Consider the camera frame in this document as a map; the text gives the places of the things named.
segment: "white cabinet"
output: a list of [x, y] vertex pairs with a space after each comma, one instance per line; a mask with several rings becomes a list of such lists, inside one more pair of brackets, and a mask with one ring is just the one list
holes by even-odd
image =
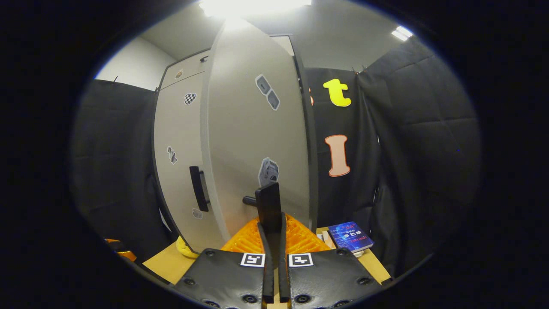
[[[260, 187], [267, 157], [279, 167], [282, 211], [316, 226], [316, 197], [310, 198], [316, 182], [309, 180], [316, 149], [308, 153], [306, 104], [293, 56], [287, 36], [272, 39], [245, 21], [227, 22], [212, 49], [166, 69], [154, 122], [155, 167], [166, 220], [193, 251], [221, 248], [257, 217], [257, 208], [242, 198]], [[262, 93], [259, 76], [272, 90]], [[186, 104], [189, 97], [194, 100]], [[203, 171], [194, 186], [191, 166]], [[199, 206], [200, 199], [209, 199], [207, 206]]]
[[[192, 67], [188, 62], [199, 62], [199, 58], [187, 58], [174, 67]], [[189, 171], [190, 166], [200, 169], [203, 165], [200, 150], [203, 76], [203, 72], [193, 74], [160, 90], [153, 132], [158, 182], [170, 220], [196, 252], [207, 247], [219, 248], [225, 243], [213, 211], [200, 210]], [[169, 150], [175, 153], [175, 159]]]

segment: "black fabric backdrop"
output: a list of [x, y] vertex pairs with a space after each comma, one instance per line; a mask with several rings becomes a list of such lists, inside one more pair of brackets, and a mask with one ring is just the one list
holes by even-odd
[[92, 80], [75, 120], [76, 205], [103, 238], [148, 260], [171, 244], [161, 221], [152, 160], [153, 91]]
[[[481, 147], [473, 105], [452, 71], [415, 38], [360, 73], [306, 74], [317, 135], [318, 226], [354, 220], [397, 277], [433, 253], [473, 203]], [[330, 101], [323, 84], [334, 78], [348, 85], [343, 93], [351, 105]], [[351, 171], [330, 177], [324, 139], [335, 134], [348, 138]]]
[[[353, 220], [353, 213], [371, 206], [378, 181], [379, 145], [373, 123], [366, 106], [360, 103], [356, 75], [351, 71], [306, 68], [311, 96], [318, 155], [318, 221], [319, 227]], [[339, 107], [332, 103], [328, 89], [323, 84], [339, 79], [347, 84], [343, 96], [351, 99], [351, 105]], [[347, 136], [345, 153], [351, 171], [343, 176], [331, 177], [330, 148], [325, 138], [343, 134]], [[357, 222], [365, 228], [365, 220]]]
[[396, 193], [394, 210], [402, 225], [399, 275], [454, 233], [473, 204], [481, 171], [480, 129], [460, 81], [414, 37], [357, 79]]

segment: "door handle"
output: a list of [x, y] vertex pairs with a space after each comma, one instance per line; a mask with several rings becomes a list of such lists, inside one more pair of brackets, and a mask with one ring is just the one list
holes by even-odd
[[242, 203], [246, 204], [246, 205], [257, 207], [257, 200], [255, 199], [255, 197], [251, 197], [251, 196], [248, 196], [248, 195], [246, 195], [242, 198]]
[[191, 181], [193, 183], [194, 197], [197, 198], [198, 209], [201, 211], [209, 211], [208, 203], [210, 201], [206, 200], [204, 188], [202, 188], [202, 180], [200, 179], [200, 175], [204, 174], [204, 172], [199, 170], [197, 166], [189, 166], [189, 171], [191, 173]]

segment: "yellow toy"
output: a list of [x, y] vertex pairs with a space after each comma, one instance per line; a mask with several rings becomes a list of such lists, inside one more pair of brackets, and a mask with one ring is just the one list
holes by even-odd
[[189, 247], [187, 246], [187, 243], [185, 243], [185, 241], [181, 238], [181, 236], [177, 238], [175, 242], [175, 246], [177, 248], [177, 251], [179, 251], [179, 253], [183, 254], [186, 257], [190, 257], [190, 258], [198, 257], [196, 253], [194, 253], [189, 249]]

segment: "book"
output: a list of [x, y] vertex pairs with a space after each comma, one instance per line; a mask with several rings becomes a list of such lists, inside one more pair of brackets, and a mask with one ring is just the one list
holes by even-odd
[[354, 221], [332, 225], [328, 230], [338, 248], [347, 248], [352, 253], [368, 249], [374, 244]]

